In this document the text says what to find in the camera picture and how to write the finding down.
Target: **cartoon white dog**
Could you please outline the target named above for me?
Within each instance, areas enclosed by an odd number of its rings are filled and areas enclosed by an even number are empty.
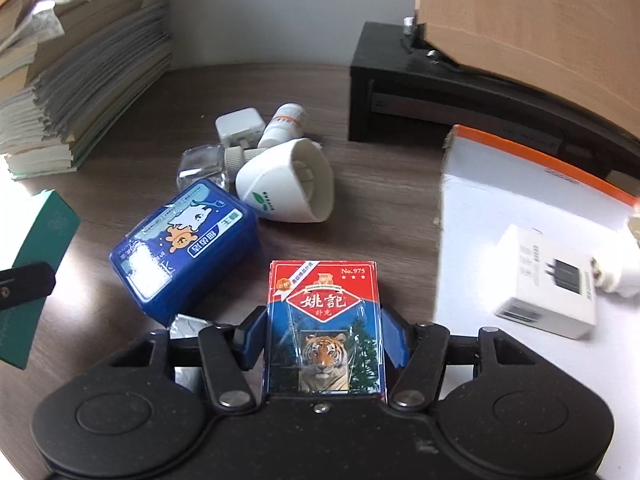
[[[169,222],[169,225],[178,229],[190,228],[192,232],[198,230],[198,227],[207,219],[211,213],[211,209],[203,205],[191,205],[177,217]]]

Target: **ribbed white cap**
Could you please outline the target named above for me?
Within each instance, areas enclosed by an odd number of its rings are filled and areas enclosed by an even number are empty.
[[[226,174],[231,182],[236,180],[236,175],[240,168],[249,162],[255,156],[260,155],[266,148],[257,148],[255,150],[246,150],[242,146],[233,146],[225,150],[225,169]]]

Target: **wooden panel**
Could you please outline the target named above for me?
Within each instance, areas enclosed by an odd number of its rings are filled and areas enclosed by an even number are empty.
[[[564,98],[640,137],[640,0],[417,0],[458,63]]]
[[[240,322],[264,303],[271,260],[327,258],[377,261],[383,303],[412,322],[431,319],[440,148],[348,142],[347,68],[258,64],[169,72],[118,120],[77,173],[13,184],[32,194],[57,190],[82,219],[45,303],[27,369],[0,362],[0,450],[26,480],[46,473],[30,433],[38,403],[157,326],[111,269],[109,251],[176,194],[180,154],[215,142],[219,115],[253,106],[268,120],[290,101],[308,110],[308,135],[322,142],[334,168],[334,212],[322,224],[261,221],[262,250],[232,270],[195,314]]]

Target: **stack of papers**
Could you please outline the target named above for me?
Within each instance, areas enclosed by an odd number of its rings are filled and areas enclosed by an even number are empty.
[[[0,4],[0,155],[12,177],[76,170],[169,67],[166,4],[144,1]]]

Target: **open cardboard box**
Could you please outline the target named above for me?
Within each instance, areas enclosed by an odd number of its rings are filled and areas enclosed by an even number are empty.
[[[494,250],[511,224],[580,253],[640,260],[626,227],[635,198],[544,153],[464,126],[454,126],[447,139],[440,191],[434,322],[460,335],[497,326],[596,392],[616,424],[598,473],[638,480],[640,296],[624,300],[598,290],[595,329],[571,340],[494,316],[492,290]],[[470,374],[449,367],[442,393]]]

